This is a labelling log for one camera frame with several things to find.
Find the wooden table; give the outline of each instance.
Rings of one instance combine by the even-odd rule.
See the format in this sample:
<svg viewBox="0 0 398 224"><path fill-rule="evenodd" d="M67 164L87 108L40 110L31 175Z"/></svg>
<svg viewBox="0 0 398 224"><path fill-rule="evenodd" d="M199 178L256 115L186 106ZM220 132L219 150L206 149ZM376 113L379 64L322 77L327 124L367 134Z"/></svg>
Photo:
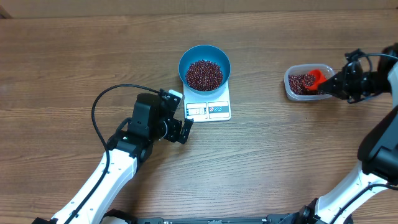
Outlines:
<svg viewBox="0 0 398 224"><path fill-rule="evenodd" d="M391 96L294 103L285 71L303 63L338 71L344 53L380 52L397 30L396 10L0 20L0 222L60 210L103 153L90 118L95 97L117 83L182 91L178 61L198 44L231 60L232 120L194 124L183 146L157 143L111 208L164 218L296 212L353 168ZM140 92L101 99L96 117L106 138ZM396 223L397 197L375 196L356 223Z"/></svg>

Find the container of beans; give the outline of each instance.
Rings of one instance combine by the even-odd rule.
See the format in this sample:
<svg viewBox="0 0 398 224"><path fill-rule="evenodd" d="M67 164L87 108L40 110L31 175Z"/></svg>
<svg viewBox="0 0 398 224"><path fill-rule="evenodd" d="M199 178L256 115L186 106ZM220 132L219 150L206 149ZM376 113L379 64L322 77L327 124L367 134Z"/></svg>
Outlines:
<svg viewBox="0 0 398 224"><path fill-rule="evenodd" d="M330 98L331 95L324 94L318 90L307 90L303 85L303 81L307 85L311 85L313 77L308 73L311 70L319 69L322 74L329 79L335 72L333 69L324 64L305 64L295 65L290 67L285 73L285 90L287 98L293 101L310 101L310 100L323 100Z"/></svg>
<svg viewBox="0 0 398 224"><path fill-rule="evenodd" d="M227 55L211 45L198 45L187 50L180 59L178 72L189 90L210 95L221 90L231 75Z"/></svg>

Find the red scoop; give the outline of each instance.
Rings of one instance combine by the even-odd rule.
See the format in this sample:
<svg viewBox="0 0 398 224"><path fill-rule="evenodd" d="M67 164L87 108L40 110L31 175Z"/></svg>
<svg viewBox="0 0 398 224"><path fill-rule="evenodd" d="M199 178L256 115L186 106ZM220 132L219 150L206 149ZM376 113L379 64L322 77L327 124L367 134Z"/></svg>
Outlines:
<svg viewBox="0 0 398 224"><path fill-rule="evenodd" d="M303 80L304 87L309 90L318 90L318 85L327 81L327 79L319 69L314 69L310 71L308 74L313 75L315 77L315 81L311 86L307 86Z"/></svg>

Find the bowl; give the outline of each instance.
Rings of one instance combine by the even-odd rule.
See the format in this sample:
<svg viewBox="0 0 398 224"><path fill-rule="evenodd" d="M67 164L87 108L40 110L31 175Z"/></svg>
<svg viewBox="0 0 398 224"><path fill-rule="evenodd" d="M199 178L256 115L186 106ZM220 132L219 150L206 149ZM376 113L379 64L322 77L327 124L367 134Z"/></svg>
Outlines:
<svg viewBox="0 0 398 224"><path fill-rule="evenodd" d="M330 98L331 95L329 94L322 94L322 95L310 95L310 96L303 96L303 95L297 95L295 94L291 89L290 89L290 84L289 84L289 75L301 75L301 74L307 74L311 70L314 69L319 69L321 72L324 74L324 76L329 79L333 75L335 75L335 71L333 69L325 64L305 64L305 65L294 65L290 67L286 73L285 73L285 90L286 90L286 95L287 98L292 100L292 101L310 101L310 100L324 100L327 98Z"/></svg>
<svg viewBox="0 0 398 224"><path fill-rule="evenodd" d="M199 60L208 60L220 66L221 72L223 73L223 81L217 89L211 91L199 91L188 85L185 79L188 68L192 63ZM198 45L187 50L182 55L178 65L178 73L180 74L181 81L189 90L201 95L210 95L220 90L228 81L229 76L231 75L231 62L229 61L228 56L221 49L212 45Z"/></svg>

